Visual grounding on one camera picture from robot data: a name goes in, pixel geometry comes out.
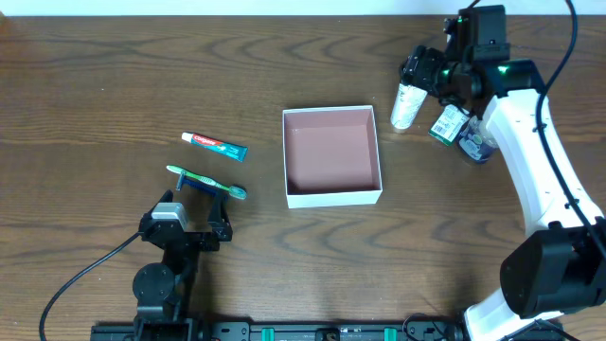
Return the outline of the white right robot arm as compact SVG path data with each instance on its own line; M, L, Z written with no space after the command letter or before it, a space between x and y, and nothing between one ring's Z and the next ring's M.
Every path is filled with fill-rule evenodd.
M400 68L410 86L443 105L470 104L501 151L522 206L526 240L501 264L500 287L465 310L466 340L508 340L548 320L605 302L605 217L580 183L551 121L530 60L505 45L472 50L417 46Z

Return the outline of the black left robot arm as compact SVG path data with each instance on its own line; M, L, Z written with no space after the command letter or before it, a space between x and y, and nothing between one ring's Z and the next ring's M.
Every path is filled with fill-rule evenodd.
M207 218L209 231L187 231L185 207L173 201L167 190L139 224L144 242L163 250L159 262L143 266L134 276L137 299L135 340L207 340L205 324L187 315L190 294L203 252L215 252L232 240L233 229L224 207L227 195L212 196Z

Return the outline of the green white soap box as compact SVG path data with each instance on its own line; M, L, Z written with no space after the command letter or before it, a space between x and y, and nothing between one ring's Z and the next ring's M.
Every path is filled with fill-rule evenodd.
M467 110L448 105L429 130L429 135L446 146L450 146L470 119Z

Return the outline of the white shampoo tube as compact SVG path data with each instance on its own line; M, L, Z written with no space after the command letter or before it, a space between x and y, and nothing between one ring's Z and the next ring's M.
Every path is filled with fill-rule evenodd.
M401 83L390 117L392 126L397 130L408 129L413 124L426 97L425 90Z

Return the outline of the blue pump soap bottle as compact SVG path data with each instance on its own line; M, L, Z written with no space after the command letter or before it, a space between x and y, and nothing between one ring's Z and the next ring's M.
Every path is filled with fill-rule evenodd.
M486 163L498 145L492 134L487 130L484 121L473 116L459 132L456 139L457 146L473 162Z

